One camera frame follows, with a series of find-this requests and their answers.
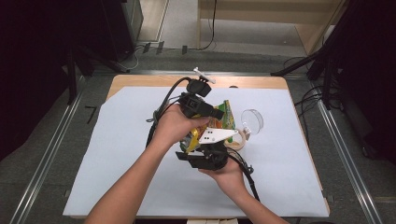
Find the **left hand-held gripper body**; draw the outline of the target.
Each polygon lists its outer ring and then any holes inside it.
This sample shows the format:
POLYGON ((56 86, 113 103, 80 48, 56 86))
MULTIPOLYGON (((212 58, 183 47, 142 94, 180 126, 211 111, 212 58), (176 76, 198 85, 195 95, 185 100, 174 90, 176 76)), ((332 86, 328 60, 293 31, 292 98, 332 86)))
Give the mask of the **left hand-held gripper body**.
POLYGON ((190 79, 186 87, 186 92, 182 92, 178 99, 182 113, 187 118, 200 115, 204 117, 204 108, 210 105, 203 100, 211 92, 209 82, 215 84, 216 80, 208 77, 201 72, 197 67, 193 71, 199 76, 198 79, 190 79))

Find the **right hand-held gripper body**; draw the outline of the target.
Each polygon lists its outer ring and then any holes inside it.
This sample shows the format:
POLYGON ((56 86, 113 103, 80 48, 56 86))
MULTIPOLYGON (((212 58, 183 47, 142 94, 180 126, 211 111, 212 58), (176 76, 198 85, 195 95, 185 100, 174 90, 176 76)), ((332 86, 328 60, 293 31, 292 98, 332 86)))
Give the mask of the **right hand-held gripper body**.
POLYGON ((237 130, 206 128, 199 138, 199 147, 201 159, 188 161, 192 168, 216 171, 223 168, 229 156, 230 149, 224 145, 224 142, 237 134, 237 130))

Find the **yellow spouted pouch green cap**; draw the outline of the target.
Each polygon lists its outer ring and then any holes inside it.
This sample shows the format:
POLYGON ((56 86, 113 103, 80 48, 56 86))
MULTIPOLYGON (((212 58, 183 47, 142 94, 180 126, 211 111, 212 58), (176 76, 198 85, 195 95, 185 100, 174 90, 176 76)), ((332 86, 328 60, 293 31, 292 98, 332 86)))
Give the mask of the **yellow spouted pouch green cap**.
POLYGON ((180 148, 184 153, 190 153, 200 145, 231 141, 237 134, 230 102, 224 100, 222 104, 215 106, 215 109, 222 112, 222 117, 211 118, 207 124, 191 129, 180 141, 180 148))

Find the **person's right hand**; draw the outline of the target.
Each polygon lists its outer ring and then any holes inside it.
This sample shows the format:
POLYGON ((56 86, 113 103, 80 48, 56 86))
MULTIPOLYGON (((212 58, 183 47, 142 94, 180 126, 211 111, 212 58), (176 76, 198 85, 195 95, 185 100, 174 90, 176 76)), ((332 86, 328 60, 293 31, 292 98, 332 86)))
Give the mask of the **person's right hand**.
POLYGON ((213 178, 219 188, 231 199, 248 195, 239 164, 232 159, 228 159, 227 164, 217 171, 199 169, 199 172, 213 178))

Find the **person's left hand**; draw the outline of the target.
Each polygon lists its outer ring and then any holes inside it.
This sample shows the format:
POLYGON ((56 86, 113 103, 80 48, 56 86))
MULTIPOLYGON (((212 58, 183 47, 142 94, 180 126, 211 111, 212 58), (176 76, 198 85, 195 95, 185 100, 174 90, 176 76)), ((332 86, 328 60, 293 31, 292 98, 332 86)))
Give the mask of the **person's left hand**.
POLYGON ((208 122, 207 117, 189 119, 182 113, 179 105, 171 105, 160 118, 151 144, 169 149, 193 128, 203 126, 208 122))

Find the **light blue cloth mat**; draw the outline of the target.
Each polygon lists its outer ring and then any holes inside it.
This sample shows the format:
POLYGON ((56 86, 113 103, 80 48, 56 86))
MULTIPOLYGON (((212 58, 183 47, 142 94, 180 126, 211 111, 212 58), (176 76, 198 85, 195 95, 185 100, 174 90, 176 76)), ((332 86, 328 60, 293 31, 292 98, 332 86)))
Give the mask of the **light blue cloth mat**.
MULTIPOLYGON (((64 208, 85 217, 103 194, 137 160, 149 134, 149 118, 168 90, 124 87, 101 107, 91 142, 64 208)), ((235 118, 247 109, 262 114, 263 126, 241 150, 254 169, 261 202, 281 217, 327 217, 322 195, 290 93, 276 89, 215 88, 211 105, 229 101, 235 118)), ((172 146, 138 211, 140 217, 242 217, 243 212, 209 176, 177 158, 172 146)))

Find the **black cabinet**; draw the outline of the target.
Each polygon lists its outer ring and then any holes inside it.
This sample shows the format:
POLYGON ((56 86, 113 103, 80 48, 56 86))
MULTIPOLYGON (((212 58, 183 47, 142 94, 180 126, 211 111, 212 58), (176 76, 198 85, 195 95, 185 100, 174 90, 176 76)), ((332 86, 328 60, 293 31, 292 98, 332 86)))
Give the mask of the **black cabinet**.
POLYGON ((120 62, 135 52, 144 20, 140 0, 102 0, 112 60, 120 62))

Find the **light wooden furniture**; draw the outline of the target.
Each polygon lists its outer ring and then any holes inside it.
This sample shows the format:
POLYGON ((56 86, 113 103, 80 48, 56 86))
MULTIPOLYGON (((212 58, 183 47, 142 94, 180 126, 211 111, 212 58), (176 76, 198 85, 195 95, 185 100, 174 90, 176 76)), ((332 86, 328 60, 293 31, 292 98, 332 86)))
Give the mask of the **light wooden furniture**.
POLYGON ((197 0, 197 19, 291 23, 311 55, 346 0, 197 0))

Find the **black metal stand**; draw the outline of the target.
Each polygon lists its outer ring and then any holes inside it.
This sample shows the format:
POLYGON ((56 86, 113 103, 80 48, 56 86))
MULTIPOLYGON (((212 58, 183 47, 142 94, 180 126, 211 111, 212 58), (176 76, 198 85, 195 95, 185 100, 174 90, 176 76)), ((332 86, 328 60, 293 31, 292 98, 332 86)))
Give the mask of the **black metal stand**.
POLYGON ((84 77, 90 77, 94 71, 91 60, 95 60, 114 72, 126 73, 127 69, 95 53, 86 46, 70 44, 67 48, 66 66, 68 79, 68 104, 71 105, 78 94, 76 68, 84 77))
POLYGON ((330 109, 330 89, 332 74, 336 69, 336 58, 340 52, 341 45, 347 40, 347 28, 352 25, 353 17, 359 9, 361 0, 349 0, 349 4, 346 7, 346 11, 341 16, 340 21, 335 25, 332 33, 328 39, 324 42, 324 45, 314 52, 312 55, 307 56, 297 63, 271 73, 271 77, 283 77, 297 68, 312 63, 308 69, 306 75, 309 80, 317 80, 321 73, 324 73, 323 89, 322 89, 322 101, 327 109, 330 109))

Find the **metal floor rail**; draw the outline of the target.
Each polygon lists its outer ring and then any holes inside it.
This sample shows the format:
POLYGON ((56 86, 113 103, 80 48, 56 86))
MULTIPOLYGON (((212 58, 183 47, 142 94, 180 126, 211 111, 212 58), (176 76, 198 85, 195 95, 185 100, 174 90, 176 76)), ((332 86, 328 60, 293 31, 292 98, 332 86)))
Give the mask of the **metal floor rail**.
POLYGON ((366 217, 368 224, 384 224, 383 220, 376 208, 375 201, 364 183, 361 173, 356 166, 351 154, 349 153, 347 144, 340 133, 338 125, 333 117, 332 111, 329 110, 325 104, 318 104, 319 111, 327 126, 332 141, 335 145, 337 153, 343 163, 344 169, 354 189, 361 209, 366 217))
POLYGON ((9 224, 24 224, 28 217, 32 206, 35 203, 35 199, 41 190, 41 187, 45 181, 45 178, 50 170, 54 158, 56 157, 57 151, 64 139, 64 135, 74 117, 78 105, 82 97, 82 91, 79 91, 76 98, 66 107, 63 116, 52 135, 48 146, 37 165, 33 177, 27 185, 25 191, 22 194, 20 202, 13 214, 9 224))

